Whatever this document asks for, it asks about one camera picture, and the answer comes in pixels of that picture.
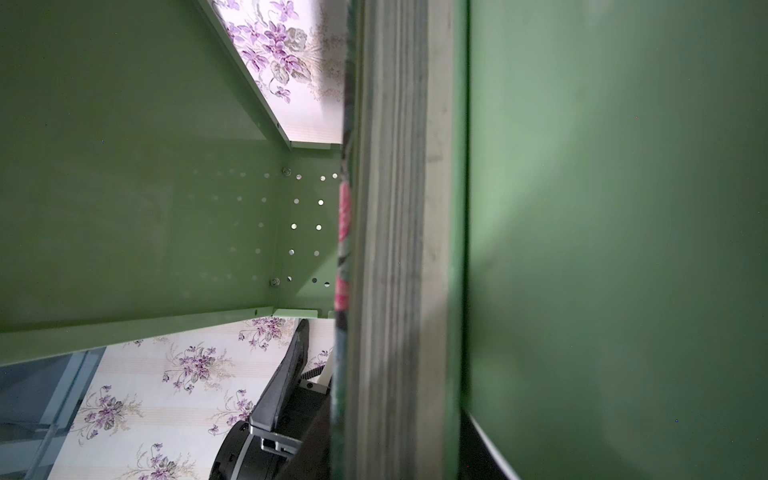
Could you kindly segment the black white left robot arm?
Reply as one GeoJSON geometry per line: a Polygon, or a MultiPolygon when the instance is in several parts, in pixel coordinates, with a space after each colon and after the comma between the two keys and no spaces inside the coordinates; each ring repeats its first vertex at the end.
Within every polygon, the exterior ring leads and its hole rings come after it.
{"type": "Polygon", "coordinates": [[[306,368],[310,332],[310,321],[301,319],[258,401],[225,437],[211,479],[276,479],[300,451],[329,398],[332,370],[306,368]]]}

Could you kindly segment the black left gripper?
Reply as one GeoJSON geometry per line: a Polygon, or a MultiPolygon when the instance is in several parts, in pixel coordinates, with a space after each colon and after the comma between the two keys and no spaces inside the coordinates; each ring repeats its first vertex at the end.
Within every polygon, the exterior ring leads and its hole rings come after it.
{"type": "Polygon", "coordinates": [[[239,454],[241,479],[276,479],[308,449],[327,443],[330,428],[331,369],[305,373],[310,324],[301,319],[282,361],[246,421],[239,454]]]}

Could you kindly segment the green nature encyclopedia book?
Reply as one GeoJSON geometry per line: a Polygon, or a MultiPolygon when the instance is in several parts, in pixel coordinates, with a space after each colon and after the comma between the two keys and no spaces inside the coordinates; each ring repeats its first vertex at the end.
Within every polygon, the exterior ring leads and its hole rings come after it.
{"type": "Polygon", "coordinates": [[[330,468],[458,472],[464,1],[350,1],[330,468]]]}

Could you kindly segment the green metal bookshelf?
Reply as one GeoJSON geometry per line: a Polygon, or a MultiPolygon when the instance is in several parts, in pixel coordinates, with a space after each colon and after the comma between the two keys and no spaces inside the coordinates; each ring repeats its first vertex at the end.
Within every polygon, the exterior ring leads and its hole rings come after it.
{"type": "MultiPolygon", "coordinates": [[[[1,5],[1,361],[51,479],[204,479],[335,363],[350,1],[1,5]]],[[[767,5],[464,1],[461,412],[519,479],[767,475],[767,5]]]]}

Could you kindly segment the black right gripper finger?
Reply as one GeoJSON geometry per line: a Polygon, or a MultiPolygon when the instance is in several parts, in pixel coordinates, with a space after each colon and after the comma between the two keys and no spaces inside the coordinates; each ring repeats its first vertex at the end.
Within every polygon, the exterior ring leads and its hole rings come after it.
{"type": "Polygon", "coordinates": [[[461,412],[459,478],[462,480],[518,480],[519,476],[479,428],[461,412]]]}

